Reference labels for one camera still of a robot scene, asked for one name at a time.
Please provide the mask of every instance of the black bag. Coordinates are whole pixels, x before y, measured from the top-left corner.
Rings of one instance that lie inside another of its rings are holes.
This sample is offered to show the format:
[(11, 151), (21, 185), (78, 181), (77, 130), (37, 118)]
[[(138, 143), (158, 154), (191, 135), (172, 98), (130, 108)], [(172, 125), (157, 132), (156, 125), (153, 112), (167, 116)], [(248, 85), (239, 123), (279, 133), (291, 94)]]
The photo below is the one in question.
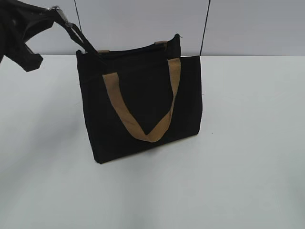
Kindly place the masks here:
[(179, 35), (128, 51), (96, 51), (59, 8), (45, 11), (77, 51), (83, 112), (98, 163), (196, 135), (202, 116), (200, 57), (180, 57)]

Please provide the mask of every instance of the white backdrop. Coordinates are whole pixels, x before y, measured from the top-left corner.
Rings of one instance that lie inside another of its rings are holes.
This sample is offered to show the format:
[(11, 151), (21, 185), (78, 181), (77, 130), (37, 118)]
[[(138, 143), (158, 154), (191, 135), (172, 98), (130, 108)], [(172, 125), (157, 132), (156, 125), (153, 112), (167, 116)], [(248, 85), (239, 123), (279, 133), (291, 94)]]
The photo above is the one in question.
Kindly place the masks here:
[[(77, 23), (73, 0), (25, 0), (60, 5)], [(82, 28), (97, 49), (130, 49), (181, 34), (183, 55), (198, 55), (208, 0), (77, 0)], [(212, 0), (203, 55), (305, 55), (303, 0)], [(41, 54), (79, 48), (54, 28), (29, 41)]]
[(212, 0), (204, 55), (305, 55), (305, 1)]

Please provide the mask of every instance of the strap clip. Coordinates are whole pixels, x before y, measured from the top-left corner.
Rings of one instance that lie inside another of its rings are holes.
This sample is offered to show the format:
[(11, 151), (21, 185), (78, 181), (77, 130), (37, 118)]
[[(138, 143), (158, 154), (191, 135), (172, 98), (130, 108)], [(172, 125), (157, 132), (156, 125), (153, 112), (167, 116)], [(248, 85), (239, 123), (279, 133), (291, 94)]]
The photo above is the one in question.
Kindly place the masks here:
[(72, 28), (72, 23), (69, 22), (68, 18), (66, 17), (66, 15), (63, 13), (62, 9), (59, 6), (49, 7), (48, 10), (55, 10), (60, 15), (61, 19), (63, 19), (65, 25), (69, 28)]

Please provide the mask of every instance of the bag handle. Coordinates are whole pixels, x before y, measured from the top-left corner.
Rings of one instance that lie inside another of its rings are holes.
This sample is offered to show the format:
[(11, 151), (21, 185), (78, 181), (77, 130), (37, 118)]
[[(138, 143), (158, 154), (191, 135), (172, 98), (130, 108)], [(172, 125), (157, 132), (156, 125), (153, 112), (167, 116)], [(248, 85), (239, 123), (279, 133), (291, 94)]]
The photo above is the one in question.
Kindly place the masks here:
[(181, 63), (180, 63), (180, 58), (167, 60), (167, 62), (170, 73), (171, 87), (173, 91), (172, 106), (169, 112), (158, 122), (158, 124), (154, 127), (154, 129), (152, 129), (152, 131), (147, 135), (144, 133), (139, 123), (130, 113), (123, 100), (120, 91), (118, 73), (103, 75), (107, 93), (113, 108), (115, 109), (120, 120), (126, 127), (127, 131), (136, 139), (146, 142), (157, 142), (163, 137), (165, 132), (170, 127), (172, 115), (173, 115), (173, 108), (180, 82)]

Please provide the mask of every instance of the table surface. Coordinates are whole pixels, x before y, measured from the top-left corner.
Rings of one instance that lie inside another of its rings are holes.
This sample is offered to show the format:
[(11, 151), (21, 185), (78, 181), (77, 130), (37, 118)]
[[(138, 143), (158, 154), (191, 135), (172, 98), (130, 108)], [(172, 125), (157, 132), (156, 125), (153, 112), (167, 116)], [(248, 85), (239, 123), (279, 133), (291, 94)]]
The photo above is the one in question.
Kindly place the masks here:
[(5, 58), (0, 228), (305, 228), (304, 63), (202, 57), (199, 135), (99, 165), (76, 57)]

